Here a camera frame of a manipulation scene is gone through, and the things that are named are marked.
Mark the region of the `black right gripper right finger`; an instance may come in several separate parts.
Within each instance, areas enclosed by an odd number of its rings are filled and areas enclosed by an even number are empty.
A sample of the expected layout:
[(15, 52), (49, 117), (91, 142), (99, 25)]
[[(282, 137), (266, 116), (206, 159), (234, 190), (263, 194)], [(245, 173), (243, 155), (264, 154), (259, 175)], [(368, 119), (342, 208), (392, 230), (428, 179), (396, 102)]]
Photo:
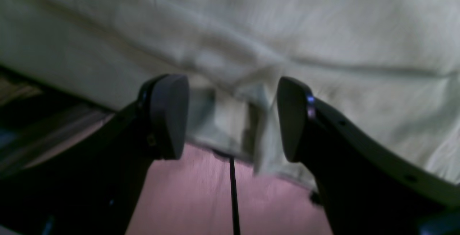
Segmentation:
[(314, 176), (335, 235), (458, 235), (459, 188), (390, 152), (309, 86), (281, 77), (286, 159)]

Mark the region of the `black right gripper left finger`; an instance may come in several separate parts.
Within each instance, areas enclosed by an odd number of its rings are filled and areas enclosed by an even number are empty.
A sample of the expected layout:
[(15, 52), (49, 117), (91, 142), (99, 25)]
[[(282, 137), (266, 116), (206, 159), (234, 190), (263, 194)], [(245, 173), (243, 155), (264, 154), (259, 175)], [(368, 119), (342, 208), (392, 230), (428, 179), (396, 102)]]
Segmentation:
[(50, 160), (1, 177), (1, 225), (22, 235), (123, 235), (155, 160), (183, 154), (189, 80), (146, 81), (138, 99)]

